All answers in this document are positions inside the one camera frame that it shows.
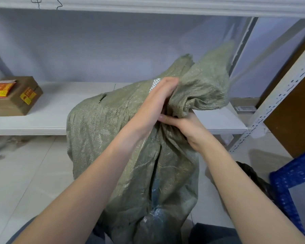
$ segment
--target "cardboard box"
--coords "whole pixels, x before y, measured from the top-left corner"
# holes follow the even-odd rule
[[[0,116],[26,115],[43,94],[42,89],[31,76],[12,76],[2,80],[16,80],[16,83],[7,97],[0,98]]]

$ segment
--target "blue plastic crate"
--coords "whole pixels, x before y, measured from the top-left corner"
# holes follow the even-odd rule
[[[290,196],[289,189],[305,182],[305,153],[284,167],[270,173],[270,183],[277,193],[280,204],[293,224],[305,235],[301,219]]]

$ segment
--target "hand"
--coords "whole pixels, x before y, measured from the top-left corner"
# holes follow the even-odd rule
[[[162,112],[165,100],[171,96],[178,83],[179,78],[163,78],[151,90],[138,112],[128,122],[126,127],[130,128],[130,130],[137,131],[140,139],[149,135]]]
[[[174,118],[160,114],[158,120],[162,123],[177,127],[187,138],[189,144],[197,152],[202,153],[208,140],[213,139],[213,135],[203,126],[196,117],[193,110],[185,118]]]

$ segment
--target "forearm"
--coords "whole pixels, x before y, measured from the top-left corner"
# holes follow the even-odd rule
[[[139,140],[123,129],[14,243],[85,243]]]
[[[305,236],[214,138],[202,154],[243,243],[305,243]]]

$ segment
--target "shipping sticker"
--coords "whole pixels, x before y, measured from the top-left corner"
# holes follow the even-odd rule
[[[36,93],[30,87],[27,87],[26,90],[24,90],[24,92],[20,95],[20,98],[23,99],[26,104],[30,105],[35,96]]]
[[[14,84],[15,82],[12,83],[0,82],[0,98],[5,98]]]

